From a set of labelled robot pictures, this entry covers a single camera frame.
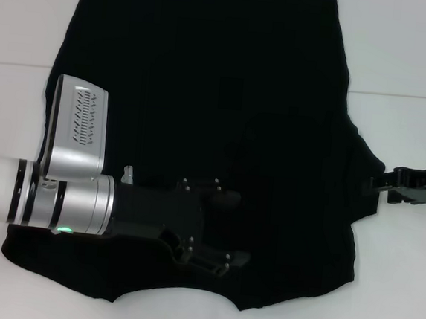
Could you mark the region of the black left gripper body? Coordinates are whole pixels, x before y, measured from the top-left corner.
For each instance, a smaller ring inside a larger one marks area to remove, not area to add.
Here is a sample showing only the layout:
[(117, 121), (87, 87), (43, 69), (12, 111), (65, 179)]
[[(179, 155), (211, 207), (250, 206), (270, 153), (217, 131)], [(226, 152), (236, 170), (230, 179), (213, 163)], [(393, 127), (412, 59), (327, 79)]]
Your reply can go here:
[(195, 193), (120, 184), (115, 189), (112, 211), (112, 233), (160, 237), (167, 231), (179, 239), (195, 241), (203, 236), (204, 215)]

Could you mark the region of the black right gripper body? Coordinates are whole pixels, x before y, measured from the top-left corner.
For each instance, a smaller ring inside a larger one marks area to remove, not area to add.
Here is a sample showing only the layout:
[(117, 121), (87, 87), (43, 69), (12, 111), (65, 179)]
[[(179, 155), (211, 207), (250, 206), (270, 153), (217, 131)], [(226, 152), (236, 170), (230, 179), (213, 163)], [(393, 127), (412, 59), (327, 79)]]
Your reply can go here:
[(390, 203), (426, 204), (426, 170), (397, 167), (396, 182), (390, 189)]

